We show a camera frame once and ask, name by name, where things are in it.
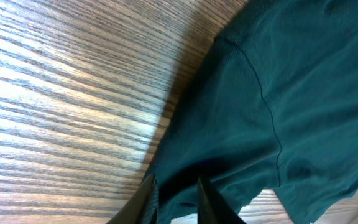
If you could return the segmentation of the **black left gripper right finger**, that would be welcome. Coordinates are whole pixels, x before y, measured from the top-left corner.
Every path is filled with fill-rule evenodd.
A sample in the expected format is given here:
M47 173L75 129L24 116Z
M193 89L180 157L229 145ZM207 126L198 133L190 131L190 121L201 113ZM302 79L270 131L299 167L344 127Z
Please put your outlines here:
M198 179L197 224L246 224L205 178Z

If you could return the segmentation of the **dark teal t-shirt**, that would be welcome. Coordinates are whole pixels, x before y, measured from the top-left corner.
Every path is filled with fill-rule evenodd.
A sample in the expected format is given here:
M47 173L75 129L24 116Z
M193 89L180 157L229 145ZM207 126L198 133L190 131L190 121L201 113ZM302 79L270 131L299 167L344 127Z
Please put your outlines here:
M358 190L358 0L249 1L184 92L149 174L160 223L207 177L235 211L275 191L313 223Z

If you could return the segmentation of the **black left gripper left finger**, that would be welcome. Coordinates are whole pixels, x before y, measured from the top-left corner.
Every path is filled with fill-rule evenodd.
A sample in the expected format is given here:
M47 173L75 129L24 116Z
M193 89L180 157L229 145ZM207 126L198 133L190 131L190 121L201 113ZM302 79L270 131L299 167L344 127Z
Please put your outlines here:
M148 175L142 181L136 193L106 224L138 224L142 223L148 203L151 201L155 184L155 176Z

